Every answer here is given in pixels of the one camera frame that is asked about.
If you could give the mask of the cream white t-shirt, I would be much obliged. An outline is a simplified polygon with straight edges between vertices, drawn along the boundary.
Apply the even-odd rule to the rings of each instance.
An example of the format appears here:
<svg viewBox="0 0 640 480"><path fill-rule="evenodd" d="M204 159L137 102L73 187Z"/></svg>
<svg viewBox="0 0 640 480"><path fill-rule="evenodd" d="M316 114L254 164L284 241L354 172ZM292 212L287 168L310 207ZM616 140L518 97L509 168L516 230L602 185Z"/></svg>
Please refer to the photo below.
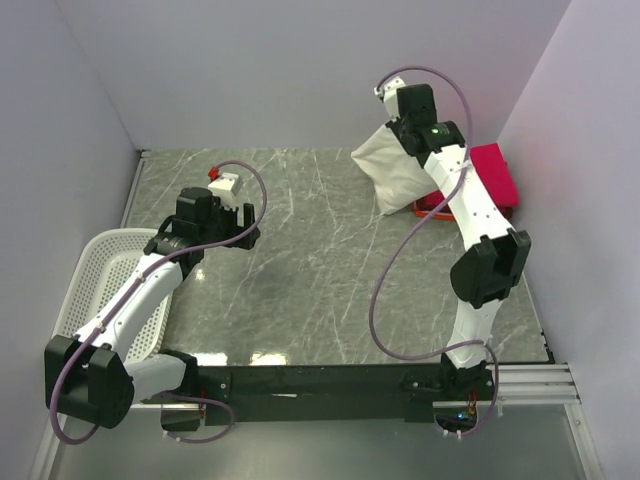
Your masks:
<svg viewBox="0 0 640 480"><path fill-rule="evenodd" d="M437 190L433 179L386 125L356 148L351 158L372 181L382 215L394 214Z"/></svg>

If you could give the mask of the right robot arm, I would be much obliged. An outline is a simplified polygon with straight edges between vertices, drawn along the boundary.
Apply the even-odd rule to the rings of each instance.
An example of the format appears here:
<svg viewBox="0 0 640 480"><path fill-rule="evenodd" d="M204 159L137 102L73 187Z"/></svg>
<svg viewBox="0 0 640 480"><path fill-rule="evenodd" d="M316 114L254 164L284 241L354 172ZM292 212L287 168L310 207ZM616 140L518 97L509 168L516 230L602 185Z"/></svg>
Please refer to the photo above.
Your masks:
<svg viewBox="0 0 640 480"><path fill-rule="evenodd" d="M450 270L458 298L453 331L440 356L438 379L424 387L460 399L493 385L486 347L500 307L520 281L531 238L516 230L491 199L458 126L438 120L429 85L407 85L396 77L379 95L391 118L388 127L435 182L462 236L464 253Z"/></svg>

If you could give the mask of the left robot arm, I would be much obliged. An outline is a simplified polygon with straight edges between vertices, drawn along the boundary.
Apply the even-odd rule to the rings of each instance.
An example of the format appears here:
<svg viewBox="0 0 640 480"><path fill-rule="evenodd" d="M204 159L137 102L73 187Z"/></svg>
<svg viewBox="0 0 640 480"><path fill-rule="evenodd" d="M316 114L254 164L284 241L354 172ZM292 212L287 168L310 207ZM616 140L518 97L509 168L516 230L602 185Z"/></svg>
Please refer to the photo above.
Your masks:
<svg viewBox="0 0 640 480"><path fill-rule="evenodd" d="M45 403L54 430L61 414L112 429L132 404L167 392L193 399L200 388L194 356L163 350L125 361L138 333L159 304L190 275L207 249L250 250L264 213L252 204L227 209L201 187L185 188L146 244L134 272L104 308L71 336L56 335L44 351Z"/></svg>

